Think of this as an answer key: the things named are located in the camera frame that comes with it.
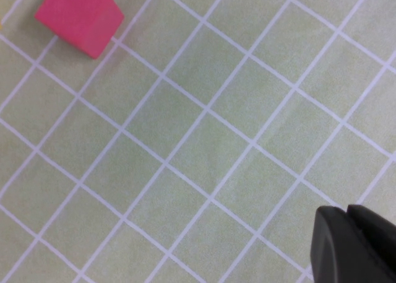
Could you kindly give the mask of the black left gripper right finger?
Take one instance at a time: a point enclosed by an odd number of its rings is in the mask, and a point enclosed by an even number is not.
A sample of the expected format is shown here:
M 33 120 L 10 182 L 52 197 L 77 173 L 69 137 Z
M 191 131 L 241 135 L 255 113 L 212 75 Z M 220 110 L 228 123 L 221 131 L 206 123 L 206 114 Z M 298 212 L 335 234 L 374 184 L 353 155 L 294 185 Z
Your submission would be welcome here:
M 395 273 L 395 224 L 363 205 L 350 204 L 346 213 L 374 253 Z

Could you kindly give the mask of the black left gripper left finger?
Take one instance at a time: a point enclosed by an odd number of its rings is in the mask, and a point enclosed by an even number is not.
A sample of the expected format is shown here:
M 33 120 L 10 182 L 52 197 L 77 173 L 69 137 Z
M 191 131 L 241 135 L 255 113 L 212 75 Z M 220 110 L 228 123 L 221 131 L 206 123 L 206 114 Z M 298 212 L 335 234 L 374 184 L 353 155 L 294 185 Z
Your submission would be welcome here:
M 310 259 L 314 282 L 395 282 L 347 210 L 321 206 L 315 214 Z

